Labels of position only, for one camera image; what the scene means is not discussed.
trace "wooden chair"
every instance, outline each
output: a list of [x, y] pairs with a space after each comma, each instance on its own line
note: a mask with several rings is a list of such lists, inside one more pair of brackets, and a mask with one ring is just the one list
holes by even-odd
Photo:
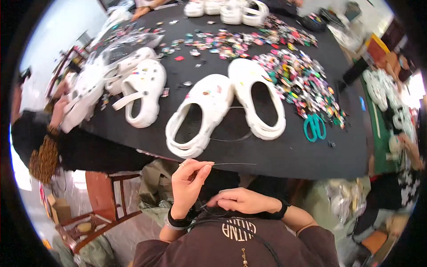
[[[64, 244], [73, 253], [78, 254], [80, 249], [93, 239], [141, 213], [141, 211], [136, 211], [127, 214], [123, 192], [123, 181], [138, 176], [139, 174], [108, 176], [104, 173], [86, 171], [86, 185], [92, 212], [60, 223], [55, 227]], [[122, 205], [116, 203], [114, 182], [120, 183]], [[118, 207], [122, 207], [123, 210], [124, 215], [121, 218], [117, 214]]]

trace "white wall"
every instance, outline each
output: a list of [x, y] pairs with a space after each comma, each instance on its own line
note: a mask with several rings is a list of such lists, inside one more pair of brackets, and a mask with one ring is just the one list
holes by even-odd
[[[320, 7], [328, 8], [333, 6], [337, 12], [344, 12], [347, 0], [305, 0], [300, 8], [300, 15], [307, 15], [317, 12]], [[370, 0], [372, 6], [366, 0], [353, 0], [359, 4], [362, 16], [359, 20], [363, 23], [368, 32], [373, 32], [382, 36], [393, 18], [393, 12], [384, 0]]]
[[23, 53], [20, 70], [32, 68], [32, 77], [24, 84], [21, 109], [42, 109], [44, 93], [58, 64], [59, 52], [73, 45], [82, 46], [77, 38], [88, 31], [95, 37], [107, 20], [97, 0], [55, 0], [35, 29]]

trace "white crocs shoe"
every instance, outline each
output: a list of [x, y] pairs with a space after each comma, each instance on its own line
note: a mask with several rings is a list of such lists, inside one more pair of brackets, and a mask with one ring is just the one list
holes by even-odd
[[64, 107], [64, 120], [61, 130], [69, 133], [72, 128], [79, 125], [83, 119], [89, 120], [98, 99], [104, 92], [102, 76], [105, 71], [103, 57], [98, 56], [93, 62], [96, 52], [92, 52], [81, 73], [77, 76], [76, 83], [68, 94], [69, 103]]
[[[167, 122], [166, 144], [169, 150], [180, 158], [198, 157], [208, 146], [212, 131], [227, 114], [233, 98], [231, 81], [224, 75], [211, 74], [198, 81]], [[175, 136], [191, 104], [199, 105], [202, 110], [200, 131], [189, 142], [179, 144], [175, 142]]]
[[388, 108], [386, 91], [381, 87], [376, 73], [371, 73], [369, 70], [363, 72], [363, 79], [366, 82], [366, 89], [372, 101], [378, 105], [381, 111], [386, 111]]
[[[254, 135], [264, 140], [279, 137], [286, 128], [285, 110], [273, 83], [266, 80], [269, 76], [263, 67], [248, 59], [235, 59], [228, 66], [228, 77], [234, 85], [238, 100], [245, 108], [246, 121]], [[278, 117], [274, 126], [268, 126], [258, 117], [252, 99], [254, 87], [268, 89]]]
[[201, 17], [205, 9], [205, 0], [190, 0], [184, 7], [184, 15], [187, 17]]
[[248, 7], [246, 0], [228, 0], [221, 7], [221, 21], [225, 24], [242, 23], [243, 8]]
[[133, 69], [145, 59], [156, 59], [156, 53], [149, 47], [140, 48], [130, 57], [123, 58], [107, 67], [104, 74], [105, 89], [113, 95], [122, 92], [122, 82], [132, 74]]
[[221, 6], [224, 0], [206, 0], [205, 1], [205, 14], [219, 15], [221, 13]]
[[[166, 71], [153, 59], [141, 61], [129, 77], [123, 80], [123, 98], [113, 104], [115, 110], [126, 107], [126, 120], [135, 128], [145, 128], [156, 121], [159, 114], [158, 99], [166, 84]], [[141, 108], [132, 116], [134, 101], [141, 99]]]
[[268, 16], [269, 9], [261, 1], [253, 0], [249, 7], [243, 8], [243, 24], [259, 27], [263, 24], [264, 19]]

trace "black wristband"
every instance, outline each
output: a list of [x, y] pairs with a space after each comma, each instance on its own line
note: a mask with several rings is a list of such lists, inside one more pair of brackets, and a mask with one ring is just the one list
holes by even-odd
[[167, 213], [167, 219], [169, 220], [170, 225], [174, 227], [187, 227], [191, 224], [191, 220], [188, 218], [188, 215], [182, 220], [175, 220], [172, 218], [172, 215], [170, 215], [171, 210], [172, 209]]
[[267, 220], [281, 220], [283, 218], [283, 216], [285, 215], [286, 210], [291, 205], [284, 200], [281, 200], [279, 198], [277, 198], [277, 199], [280, 200], [280, 202], [282, 202], [282, 208], [278, 212], [269, 213], [269, 212], [263, 211], [263, 212], [258, 213], [258, 216], [262, 219], [267, 219]]

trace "necklace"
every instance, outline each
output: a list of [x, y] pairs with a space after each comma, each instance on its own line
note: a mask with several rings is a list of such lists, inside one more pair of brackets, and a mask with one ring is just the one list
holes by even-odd
[[245, 249], [242, 249], [243, 255], [243, 267], [248, 267], [248, 261], [246, 260], [246, 254], [245, 254]]

